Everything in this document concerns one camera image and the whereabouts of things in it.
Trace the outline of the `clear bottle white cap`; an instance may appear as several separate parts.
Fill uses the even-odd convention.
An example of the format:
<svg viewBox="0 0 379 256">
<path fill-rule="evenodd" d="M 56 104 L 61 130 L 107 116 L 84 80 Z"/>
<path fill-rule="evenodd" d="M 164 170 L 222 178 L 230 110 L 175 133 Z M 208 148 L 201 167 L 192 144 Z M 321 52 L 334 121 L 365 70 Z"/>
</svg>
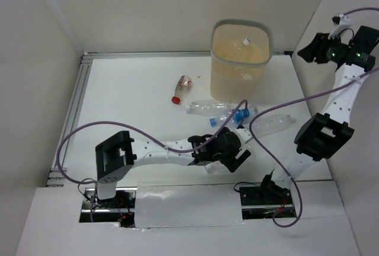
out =
<svg viewBox="0 0 379 256">
<path fill-rule="evenodd" d="M 228 173 L 229 170 L 225 165 L 223 165 L 220 161 L 209 163 L 205 166 L 205 171 L 208 174 L 216 174 L 216 173 Z"/>
<path fill-rule="evenodd" d="M 256 63 L 261 57 L 261 49 L 248 38 L 231 42 L 224 55 L 226 60 L 244 63 Z"/>
</svg>

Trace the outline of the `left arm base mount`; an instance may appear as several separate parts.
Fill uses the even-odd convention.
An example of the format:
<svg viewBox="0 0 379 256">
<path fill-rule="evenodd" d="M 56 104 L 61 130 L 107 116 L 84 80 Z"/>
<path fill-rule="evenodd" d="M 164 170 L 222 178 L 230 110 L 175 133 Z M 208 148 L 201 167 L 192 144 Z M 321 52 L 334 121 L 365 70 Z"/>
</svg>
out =
<svg viewBox="0 0 379 256">
<path fill-rule="evenodd" d="M 94 189 L 86 188 L 82 194 L 80 223 L 118 223 L 122 228 L 135 228 L 136 187 L 116 188 L 116 195 L 108 201 L 94 199 Z"/>
</svg>

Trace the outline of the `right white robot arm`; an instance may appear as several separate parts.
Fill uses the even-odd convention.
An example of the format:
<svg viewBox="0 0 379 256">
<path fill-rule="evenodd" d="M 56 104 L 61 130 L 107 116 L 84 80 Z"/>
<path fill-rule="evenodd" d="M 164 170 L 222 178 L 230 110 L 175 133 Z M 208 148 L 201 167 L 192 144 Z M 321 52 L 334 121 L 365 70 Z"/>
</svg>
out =
<svg viewBox="0 0 379 256">
<path fill-rule="evenodd" d="M 333 62 L 337 68 L 323 110 L 300 128 L 294 139 L 294 152 L 271 172 L 271 180 L 280 189 L 288 190 L 309 166 L 332 157 L 352 137 L 354 130 L 349 125 L 352 107 L 374 68 L 375 57 L 371 52 L 377 44 L 378 30 L 362 25 L 347 44 L 340 35 L 331 39 L 327 33 L 317 33 L 308 46 L 298 51 L 298 56 L 308 63 Z"/>
</svg>

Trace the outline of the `clear bottle front white cap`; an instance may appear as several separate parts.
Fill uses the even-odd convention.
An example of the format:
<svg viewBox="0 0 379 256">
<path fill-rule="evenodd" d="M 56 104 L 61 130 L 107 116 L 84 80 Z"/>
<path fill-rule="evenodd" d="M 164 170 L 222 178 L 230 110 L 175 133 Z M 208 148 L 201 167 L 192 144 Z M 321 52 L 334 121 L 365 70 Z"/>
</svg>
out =
<svg viewBox="0 0 379 256">
<path fill-rule="evenodd" d="M 229 170 L 225 165 L 223 165 L 220 161 L 209 163 L 205 166 L 205 171 L 208 174 L 216 174 L 216 173 L 228 173 Z"/>
</svg>

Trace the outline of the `small red-capped bottle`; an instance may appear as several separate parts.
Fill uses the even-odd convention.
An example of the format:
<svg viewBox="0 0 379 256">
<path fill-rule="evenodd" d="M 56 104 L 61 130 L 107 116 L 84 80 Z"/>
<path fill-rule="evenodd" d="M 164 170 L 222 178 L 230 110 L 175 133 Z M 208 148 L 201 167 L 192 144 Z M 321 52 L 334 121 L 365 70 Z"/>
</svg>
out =
<svg viewBox="0 0 379 256">
<path fill-rule="evenodd" d="M 182 75 L 177 82 L 171 101 L 174 104 L 179 105 L 182 99 L 188 94 L 189 90 L 191 89 L 191 85 L 192 78 L 190 78 L 188 75 Z"/>
</svg>

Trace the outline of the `capless clear bottle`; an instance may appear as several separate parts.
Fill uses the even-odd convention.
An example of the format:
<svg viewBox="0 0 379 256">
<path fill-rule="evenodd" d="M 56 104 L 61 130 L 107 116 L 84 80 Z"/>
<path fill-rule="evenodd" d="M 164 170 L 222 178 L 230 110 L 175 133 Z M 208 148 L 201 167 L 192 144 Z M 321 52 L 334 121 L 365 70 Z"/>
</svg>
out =
<svg viewBox="0 0 379 256">
<path fill-rule="evenodd" d="M 275 114 L 260 117 L 252 124 L 252 131 L 257 137 L 281 132 L 290 128 L 296 119 L 289 114 Z"/>
</svg>

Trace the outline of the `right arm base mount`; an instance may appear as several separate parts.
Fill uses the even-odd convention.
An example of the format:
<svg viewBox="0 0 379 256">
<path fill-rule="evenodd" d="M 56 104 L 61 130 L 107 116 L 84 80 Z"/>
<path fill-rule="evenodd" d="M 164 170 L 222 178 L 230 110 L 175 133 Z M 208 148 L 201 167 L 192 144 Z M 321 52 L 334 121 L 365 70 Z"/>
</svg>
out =
<svg viewBox="0 0 379 256">
<path fill-rule="evenodd" d="M 270 219 L 296 217 L 293 198 L 289 189 L 282 188 L 272 180 L 272 172 L 264 176 L 260 185 L 241 181 L 233 190 L 239 194 L 242 219 Z"/>
</svg>

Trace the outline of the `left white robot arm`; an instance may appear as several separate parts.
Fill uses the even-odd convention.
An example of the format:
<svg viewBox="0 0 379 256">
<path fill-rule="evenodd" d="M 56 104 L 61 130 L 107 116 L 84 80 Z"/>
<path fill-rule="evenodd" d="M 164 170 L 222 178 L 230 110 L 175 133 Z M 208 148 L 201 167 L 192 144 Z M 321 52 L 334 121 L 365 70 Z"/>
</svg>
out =
<svg viewBox="0 0 379 256">
<path fill-rule="evenodd" d="M 132 168 L 144 165 L 205 167 L 220 162 L 233 173 L 251 156 L 248 149 L 243 149 L 250 138 L 246 129 L 225 127 L 215 138 L 211 135 L 191 136 L 161 147 L 155 142 L 133 139 L 128 131 L 120 131 L 95 147 L 95 199 L 100 207 L 112 207 L 117 201 L 117 183 Z"/>
</svg>

